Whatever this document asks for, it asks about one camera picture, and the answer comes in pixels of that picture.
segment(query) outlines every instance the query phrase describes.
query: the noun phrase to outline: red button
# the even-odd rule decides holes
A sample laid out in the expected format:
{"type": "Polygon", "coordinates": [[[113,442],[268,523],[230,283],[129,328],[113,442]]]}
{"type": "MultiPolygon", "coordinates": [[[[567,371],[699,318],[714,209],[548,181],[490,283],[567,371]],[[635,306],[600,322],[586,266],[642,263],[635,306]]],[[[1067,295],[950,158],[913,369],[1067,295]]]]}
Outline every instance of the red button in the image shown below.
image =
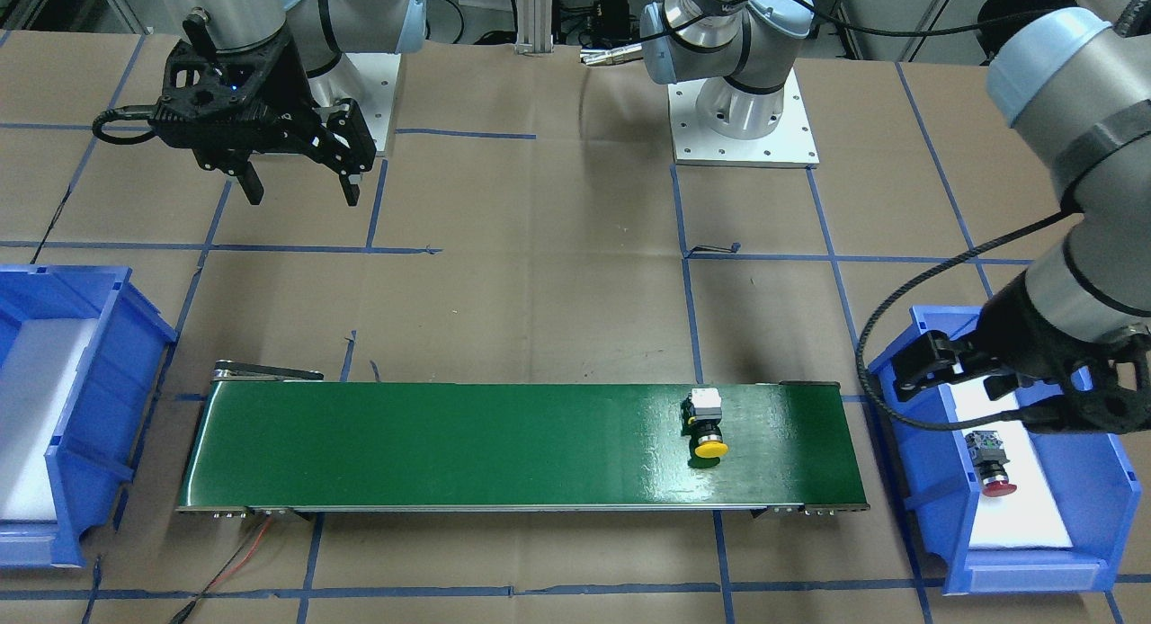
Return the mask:
{"type": "Polygon", "coordinates": [[[1014,494],[1015,489],[1019,489],[1019,487],[1012,485],[1011,482],[1007,482],[1006,480],[994,480],[983,486],[983,496],[998,499],[999,496],[1014,494]]]}

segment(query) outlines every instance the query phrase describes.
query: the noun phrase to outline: conveyor belt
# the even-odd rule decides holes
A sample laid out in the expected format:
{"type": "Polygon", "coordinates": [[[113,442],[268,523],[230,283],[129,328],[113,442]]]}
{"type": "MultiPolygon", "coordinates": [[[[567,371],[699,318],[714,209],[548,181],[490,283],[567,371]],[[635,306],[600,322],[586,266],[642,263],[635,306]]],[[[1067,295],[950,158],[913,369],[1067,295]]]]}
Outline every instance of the conveyor belt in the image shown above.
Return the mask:
{"type": "Polygon", "coordinates": [[[219,381],[178,509],[867,509],[838,386],[717,387],[709,469],[692,388],[219,381]]]}

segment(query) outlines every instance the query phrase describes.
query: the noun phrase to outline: blue bin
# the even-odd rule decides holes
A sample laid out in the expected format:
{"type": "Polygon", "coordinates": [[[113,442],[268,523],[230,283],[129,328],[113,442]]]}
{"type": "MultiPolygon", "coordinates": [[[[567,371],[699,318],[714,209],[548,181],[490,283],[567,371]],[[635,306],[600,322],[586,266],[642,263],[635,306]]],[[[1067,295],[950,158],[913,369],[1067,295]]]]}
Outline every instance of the blue bin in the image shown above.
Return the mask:
{"type": "Polygon", "coordinates": [[[132,479],[176,333],[130,274],[0,265],[0,566],[83,566],[81,535],[132,479]]]}
{"type": "MultiPolygon", "coordinates": [[[[978,307],[912,307],[912,326],[870,367],[887,404],[916,419],[955,421],[950,387],[898,402],[891,358],[928,330],[952,337],[970,332],[978,315],[978,307]]],[[[1027,405],[1057,393],[1054,386],[1036,385],[1015,395],[1027,405]]],[[[1114,585],[1142,494],[1118,437],[1030,435],[1070,538],[1069,549],[970,549],[981,486],[961,432],[893,426],[910,494],[905,504],[917,516],[927,550],[947,562],[945,595],[1106,591],[1114,585]]]]}

